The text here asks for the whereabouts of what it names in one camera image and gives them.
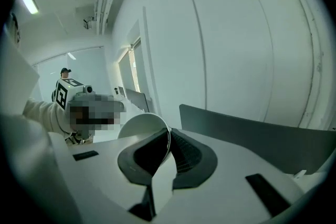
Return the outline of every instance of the fluorescent light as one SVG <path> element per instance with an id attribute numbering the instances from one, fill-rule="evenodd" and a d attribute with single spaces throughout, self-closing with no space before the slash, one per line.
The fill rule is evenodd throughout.
<path id="1" fill-rule="evenodd" d="M 28 8 L 31 14 L 38 13 L 37 7 L 35 6 L 33 0 L 23 0 L 23 2 L 25 3 L 26 7 Z"/>
<path id="2" fill-rule="evenodd" d="M 75 60 L 75 57 L 70 52 L 68 52 L 68 55 L 72 60 Z"/>

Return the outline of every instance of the person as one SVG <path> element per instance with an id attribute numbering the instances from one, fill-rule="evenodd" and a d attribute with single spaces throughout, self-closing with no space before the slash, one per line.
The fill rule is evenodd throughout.
<path id="1" fill-rule="evenodd" d="M 69 73 L 71 72 L 71 69 L 67 69 L 67 68 L 62 68 L 61 70 L 61 79 L 67 79 L 69 77 Z M 56 89 L 57 89 L 57 82 L 56 82 L 56 86 L 54 91 L 52 91 L 51 93 L 51 100 L 52 102 L 55 101 L 55 96 L 56 96 Z"/>
<path id="2" fill-rule="evenodd" d="M 13 3 L 14 0 L 7 0 L 6 3 Z M 4 29 L 3 31 L 3 38 L 2 40 L 2 51 L 1 53 L 4 54 L 3 52 L 11 52 L 12 55 L 14 55 L 13 59 L 18 59 L 20 61 L 20 64 L 24 66 L 25 68 L 22 68 L 22 71 L 26 71 L 27 74 L 29 75 L 29 78 L 26 78 L 29 80 L 30 84 L 35 84 L 37 82 L 38 76 L 36 75 L 35 71 L 32 69 L 30 65 L 28 65 L 27 62 L 25 62 L 24 58 L 20 55 L 20 53 L 17 51 L 19 48 L 19 29 L 18 29 L 18 22 L 16 19 L 16 16 L 14 14 L 11 14 L 9 20 L 7 20 L 7 24 L 4 24 L 5 26 L 7 25 L 7 30 Z M 3 61 L 5 57 L 2 56 L 2 64 L 6 64 L 6 61 Z M 69 74 L 68 69 L 62 69 L 61 71 L 61 77 L 62 78 L 67 78 Z M 15 79 L 22 79 L 22 74 L 19 72 L 16 72 L 16 78 Z M 11 93 L 11 89 L 8 86 L 9 90 L 5 90 L 4 92 L 8 95 Z M 16 114 L 18 111 L 20 111 L 20 104 L 19 101 L 15 103 L 14 108 L 8 108 L 7 105 L 3 105 L 4 102 L 2 101 L 1 103 L 1 112 L 3 114 Z M 25 116 L 27 119 L 31 119 L 34 121 L 39 122 L 48 132 L 55 132 L 63 135 L 65 139 L 69 138 L 72 133 L 76 133 L 76 130 L 74 130 L 70 124 L 69 124 L 69 119 L 66 118 L 64 111 L 56 104 L 56 103 L 48 103 L 44 101 L 36 101 L 32 98 L 28 98 L 26 101 L 24 107 L 23 107 L 23 116 Z"/>

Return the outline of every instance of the sleeve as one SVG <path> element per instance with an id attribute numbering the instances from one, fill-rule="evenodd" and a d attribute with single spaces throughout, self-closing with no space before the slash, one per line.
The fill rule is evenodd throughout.
<path id="1" fill-rule="evenodd" d="M 66 120 L 64 111 L 57 103 L 35 101 L 29 98 L 23 115 L 31 120 L 39 122 L 48 132 L 59 133 L 68 138 L 74 131 Z"/>

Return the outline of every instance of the baseball cap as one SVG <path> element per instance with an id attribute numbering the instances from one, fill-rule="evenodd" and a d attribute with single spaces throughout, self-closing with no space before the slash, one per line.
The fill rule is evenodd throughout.
<path id="1" fill-rule="evenodd" d="M 71 72 L 71 69 L 67 69 L 67 68 L 62 68 L 62 70 L 61 70 L 61 74 L 63 73 L 63 72 L 68 72 L 68 73 L 70 73 Z"/>

